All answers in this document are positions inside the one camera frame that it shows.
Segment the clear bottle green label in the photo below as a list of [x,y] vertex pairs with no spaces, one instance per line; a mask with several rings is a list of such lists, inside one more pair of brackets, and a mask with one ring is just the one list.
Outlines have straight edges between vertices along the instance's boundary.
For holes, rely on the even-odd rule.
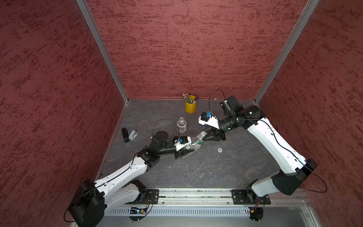
[[192,138],[192,148],[191,149],[194,150],[194,151],[197,151],[201,147],[202,143],[203,143],[203,141],[199,141],[197,136],[193,137]]

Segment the small clear bottle white label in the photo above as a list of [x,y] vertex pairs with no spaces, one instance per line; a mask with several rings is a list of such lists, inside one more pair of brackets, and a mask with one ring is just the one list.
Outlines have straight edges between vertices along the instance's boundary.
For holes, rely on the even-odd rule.
[[186,132],[187,121],[183,117],[180,117],[176,124],[179,133]]

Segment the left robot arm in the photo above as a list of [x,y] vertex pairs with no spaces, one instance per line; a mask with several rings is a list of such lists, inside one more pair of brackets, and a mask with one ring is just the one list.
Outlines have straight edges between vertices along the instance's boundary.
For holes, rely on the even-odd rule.
[[158,131],[151,138],[151,144],[136,153],[128,164],[112,174],[95,182],[87,179],[77,189],[67,212],[79,227],[95,227],[118,205],[144,197],[146,188],[136,178],[154,167],[161,155],[173,154],[184,157],[200,148],[205,132],[199,136],[174,137],[168,139],[165,131]]

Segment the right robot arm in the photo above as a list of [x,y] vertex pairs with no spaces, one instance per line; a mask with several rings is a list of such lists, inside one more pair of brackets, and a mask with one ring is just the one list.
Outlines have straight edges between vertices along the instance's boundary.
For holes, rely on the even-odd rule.
[[243,127],[260,141],[280,167],[276,174],[256,180],[246,188],[249,201],[278,192],[292,195],[314,172],[317,163],[292,148],[259,107],[244,108],[234,96],[220,102],[220,106],[225,119],[220,120],[211,112],[203,112],[199,117],[199,124],[211,127],[203,141],[225,141],[227,132]]

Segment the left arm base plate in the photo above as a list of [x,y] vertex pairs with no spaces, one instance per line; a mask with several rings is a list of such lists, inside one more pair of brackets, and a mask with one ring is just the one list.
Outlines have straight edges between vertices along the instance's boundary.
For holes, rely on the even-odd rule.
[[150,202],[151,204],[155,205],[158,204],[158,200],[158,189],[145,189],[139,194],[136,200],[129,202],[128,204],[146,204],[146,202]]

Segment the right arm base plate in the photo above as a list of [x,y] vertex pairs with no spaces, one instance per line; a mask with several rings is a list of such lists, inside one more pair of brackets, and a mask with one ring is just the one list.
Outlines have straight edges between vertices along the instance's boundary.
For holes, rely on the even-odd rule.
[[234,205],[270,205],[271,201],[268,195],[259,197],[251,190],[234,189],[231,190],[231,196]]

